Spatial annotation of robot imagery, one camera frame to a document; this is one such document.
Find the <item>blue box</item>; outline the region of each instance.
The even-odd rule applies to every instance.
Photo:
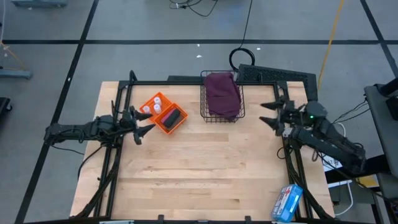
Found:
[[[303,189],[298,185],[291,184],[284,187],[280,191],[271,217],[278,222],[292,221],[294,211],[296,211],[302,194]]]

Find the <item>wooden table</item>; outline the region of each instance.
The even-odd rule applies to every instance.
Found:
[[[118,82],[102,83],[95,116],[111,114],[117,86]],[[292,100],[307,101],[302,82],[288,82],[288,87]],[[163,214],[167,220],[243,220],[250,215],[253,220],[271,220],[277,196],[289,184],[285,161],[276,156],[282,140],[259,120],[259,116],[276,117],[275,111],[260,106],[275,100],[274,91],[271,86],[244,86],[243,90],[243,119],[207,124],[200,116],[200,86],[133,86],[131,104],[136,108],[161,91],[189,117],[171,135],[155,127],[140,146],[131,134],[126,135],[111,218],[156,220]],[[98,146],[90,141],[86,156]],[[84,165],[71,215],[80,212],[98,189],[104,152]],[[322,162],[312,162],[312,152],[306,147],[301,150],[308,188],[334,215]],[[102,214],[107,199],[106,192]]]

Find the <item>white bottle cap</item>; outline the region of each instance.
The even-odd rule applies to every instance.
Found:
[[[150,107],[149,106],[145,106],[143,109],[144,109],[144,113],[150,113]]]
[[[155,97],[155,98],[154,98],[154,101],[155,101],[155,104],[157,104],[157,105],[159,105],[159,106],[162,106],[162,101],[160,100],[159,97]]]
[[[155,109],[157,114],[160,114],[162,112],[162,108],[160,107],[160,105],[155,105],[154,109]]]

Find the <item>concrete floor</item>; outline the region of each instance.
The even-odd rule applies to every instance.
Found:
[[[5,40],[78,40],[92,0],[69,0],[63,9],[21,9],[7,0]],[[250,0],[220,0],[212,15],[171,10],[169,2],[100,0],[87,39],[168,40],[241,39]],[[396,0],[367,0],[386,40],[398,39]],[[208,12],[203,0],[198,11]],[[254,0],[247,39],[327,40],[339,1]],[[346,1],[335,39],[377,40],[359,0]],[[139,80],[166,80],[169,75],[199,75],[202,70],[230,69],[228,55],[237,44],[85,45],[59,123],[92,119],[101,82],[125,80],[133,69]],[[10,97],[14,110],[0,129],[0,217],[14,222],[42,147],[77,45],[11,45],[32,70],[27,80],[0,80],[0,96]],[[318,74],[326,45],[249,44],[256,65]],[[388,46],[398,57],[398,46]],[[10,57],[4,66],[16,66]],[[236,54],[235,64],[249,63]],[[319,101],[335,119],[363,101],[363,88],[385,83],[394,74],[379,44],[333,45],[325,68]],[[370,113],[345,122],[347,135],[361,142],[367,156],[382,154]],[[84,152],[85,144],[66,142]],[[67,218],[83,157],[50,149],[26,217],[27,222]],[[346,205],[336,208],[337,212]],[[370,206],[354,206],[343,220],[374,222]]]

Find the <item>metal wire basket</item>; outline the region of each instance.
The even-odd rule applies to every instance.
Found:
[[[201,77],[201,85],[200,85],[200,115],[205,120],[206,123],[235,123],[238,119],[243,118],[245,115],[244,111],[244,96],[243,96],[243,86],[238,85],[239,92],[241,95],[241,109],[239,110],[239,114],[235,118],[227,119],[223,118],[219,115],[210,114],[209,106],[207,103],[206,97],[206,87],[204,85],[205,78],[211,73],[217,72],[230,72],[234,75],[234,80],[236,81],[239,77],[239,73],[235,71],[226,71],[226,70],[205,70],[200,73]]]

